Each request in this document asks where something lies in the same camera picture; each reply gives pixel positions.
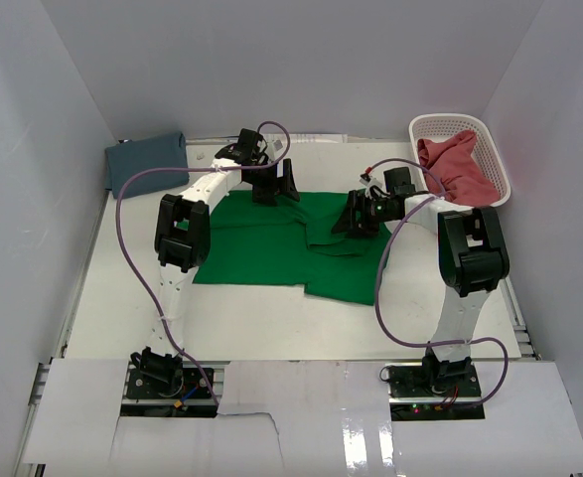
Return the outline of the green t shirt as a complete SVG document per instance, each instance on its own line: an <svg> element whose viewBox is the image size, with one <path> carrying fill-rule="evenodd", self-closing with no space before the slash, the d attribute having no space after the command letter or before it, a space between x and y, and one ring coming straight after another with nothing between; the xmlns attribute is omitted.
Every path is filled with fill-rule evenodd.
<svg viewBox="0 0 583 477"><path fill-rule="evenodd" d="M379 260L390 238L333 234L343 193L303 192L269 207L234 190L211 213L211 250L194 282L304 287L322 298L371 306Z"/></svg>

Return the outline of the pink t shirt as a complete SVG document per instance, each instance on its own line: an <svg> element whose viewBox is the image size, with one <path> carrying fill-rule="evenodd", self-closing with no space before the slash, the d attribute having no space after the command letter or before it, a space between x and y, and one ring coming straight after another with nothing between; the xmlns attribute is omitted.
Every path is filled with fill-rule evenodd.
<svg viewBox="0 0 583 477"><path fill-rule="evenodd" d="M424 178L430 192L441 192L434 180L437 178L447 192L446 200L454 204L488 206L500 198L494 183L472 158L476 142L477 136L472 130L463 130L443 142L425 138L417 141L419 163L429 171Z"/></svg>

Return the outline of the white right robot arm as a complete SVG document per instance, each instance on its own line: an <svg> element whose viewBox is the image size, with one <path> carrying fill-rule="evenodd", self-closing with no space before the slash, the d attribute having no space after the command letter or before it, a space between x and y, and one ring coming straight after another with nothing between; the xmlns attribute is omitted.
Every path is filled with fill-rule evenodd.
<svg viewBox="0 0 583 477"><path fill-rule="evenodd" d="M445 295L433 337L420 344L402 340L389 331L381 309L376 307L374 312L381 331L392 342L423 351L413 376L417 385L436 397L455 392L475 370L471 351L481 342L474 332L483 306L510 272L497 211L491 206L457 209L446 201L446 189L419 191L405 166L385 171L382 184L367 168L361 182L362 189L348 193L333 233L370 238L385 223L394 222L402 229L415 221L437 237Z"/></svg>

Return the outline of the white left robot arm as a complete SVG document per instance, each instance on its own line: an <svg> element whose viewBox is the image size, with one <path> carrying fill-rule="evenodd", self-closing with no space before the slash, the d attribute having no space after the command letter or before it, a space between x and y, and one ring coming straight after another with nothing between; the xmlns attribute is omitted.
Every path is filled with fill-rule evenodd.
<svg viewBox="0 0 583 477"><path fill-rule="evenodd" d="M163 349L168 359L198 365L177 338L182 333L188 288L211 250L212 212L229 192L248 184L256 204L274 206L278 197L300 200L291 159L287 157L290 135L287 130L282 133L286 144L277 154L260 128L243 128L235 142L218 151L209 167L198 170L202 176L194 184L178 194L163 196L154 238L160 271L158 294L152 291L130 256L124 255L158 312L151 350Z"/></svg>

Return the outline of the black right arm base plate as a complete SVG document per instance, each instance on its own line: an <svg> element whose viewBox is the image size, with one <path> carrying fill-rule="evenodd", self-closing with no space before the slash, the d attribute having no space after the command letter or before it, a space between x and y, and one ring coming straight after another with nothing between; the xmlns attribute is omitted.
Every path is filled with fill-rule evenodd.
<svg viewBox="0 0 583 477"><path fill-rule="evenodd" d="M393 422L483 420L482 391L476 369L464 377L432 385L421 365L384 366L378 375L388 385Z"/></svg>

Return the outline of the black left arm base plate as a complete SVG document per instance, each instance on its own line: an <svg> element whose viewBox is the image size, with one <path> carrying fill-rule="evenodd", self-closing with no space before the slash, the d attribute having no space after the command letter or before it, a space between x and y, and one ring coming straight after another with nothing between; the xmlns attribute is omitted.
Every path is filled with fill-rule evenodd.
<svg viewBox="0 0 583 477"><path fill-rule="evenodd" d="M123 417L214 418L218 415L210 388L193 366L176 372L170 385L129 366L120 415Z"/></svg>

